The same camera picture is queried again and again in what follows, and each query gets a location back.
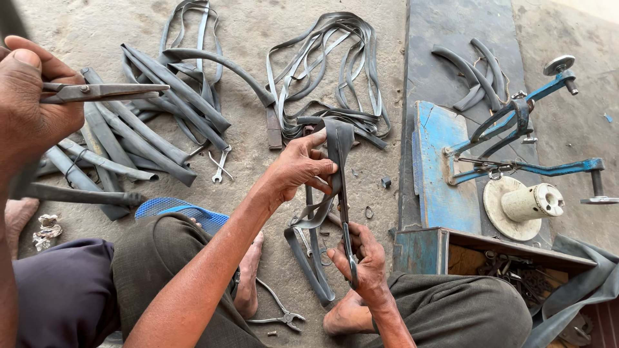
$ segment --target white cylinder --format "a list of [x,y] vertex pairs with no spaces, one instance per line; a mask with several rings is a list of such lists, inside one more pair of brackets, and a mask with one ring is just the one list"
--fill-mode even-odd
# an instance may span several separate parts
[[563,195],[546,183],[508,192],[501,197],[503,212],[516,222],[560,216],[563,206]]

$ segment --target hand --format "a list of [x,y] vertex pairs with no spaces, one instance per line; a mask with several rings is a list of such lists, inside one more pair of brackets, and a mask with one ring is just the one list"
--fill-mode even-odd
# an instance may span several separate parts
[[26,163],[84,124],[84,104],[39,104],[42,77],[83,84],[83,78],[51,53],[20,37],[0,47],[0,179],[8,180]]
[[324,152],[312,149],[326,139],[327,132],[323,129],[290,141],[279,158],[264,172],[261,180],[266,180],[267,187],[276,190],[280,203],[294,198],[297,188],[303,184],[331,194],[329,175],[337,172],[337,165]]
[[[359,280],[357,293],[370,309],[379,309],[390,305],[393,296],[385,278],[385,250],[383,246],[376,241],[372,231],[366,226],[349,222],[348,230],[350,231],[352,251],[359,259],[357,264],[357,279]],[[344,253],[344,241],[340,241],[337,249],[328,249],[327,255],[333,260],[340,272],[347,279],[350,279],[350,264]]]

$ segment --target wrench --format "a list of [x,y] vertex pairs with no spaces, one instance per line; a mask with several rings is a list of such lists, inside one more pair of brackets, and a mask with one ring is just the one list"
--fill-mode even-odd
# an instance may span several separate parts
[[305,239],[305,234],[303,234],[303,230],[299,227],[295,227],[295,232],[298,235],[301,235],[301,239],[303,240],[303,243],[305,243],[305,248],[308,250],[308,257],[310,258],[312,255],[312,251],[310,245],[308,244],[308,241]]
[[219,180],[219,182],[222,182],[222,169],[223,169],[223,165],[226,163],[226,157],[228,156],[228,152],[230,152],[230,151],[232,151],[232,146],[231,145],[228,145],[228,147],[226,147],[223,150],[222,159],[219,161],[219,164],[217,165],[218,166],[217,173],[215,175],[213,175],[213,178],[212,178],[214,183],[217,182],[217,180]]

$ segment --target crumpled paper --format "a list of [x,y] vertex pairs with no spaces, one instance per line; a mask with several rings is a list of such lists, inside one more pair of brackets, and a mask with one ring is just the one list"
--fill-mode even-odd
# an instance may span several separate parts
[[43,214],[38,220],[41,223],[41,230],[32,234],[32,242],[35,244],[37,251],[47,249],[55,244],[55,238],[60,236],[63,228],[60,227],[57,215]]

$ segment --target blue flip-flop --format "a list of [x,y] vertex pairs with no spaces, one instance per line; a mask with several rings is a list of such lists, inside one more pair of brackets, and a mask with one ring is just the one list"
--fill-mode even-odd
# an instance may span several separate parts
[[228,221],[227,215],[208,211],[181,199],[171,197],[153,198],[142,203],[142,205],[137,208],[136,220],[143,217],[165,214],[167,212],[181,212],[187,217],[193,217],[196,222],[202,224],[202,228],[211,235],[219,231],[226,221]]

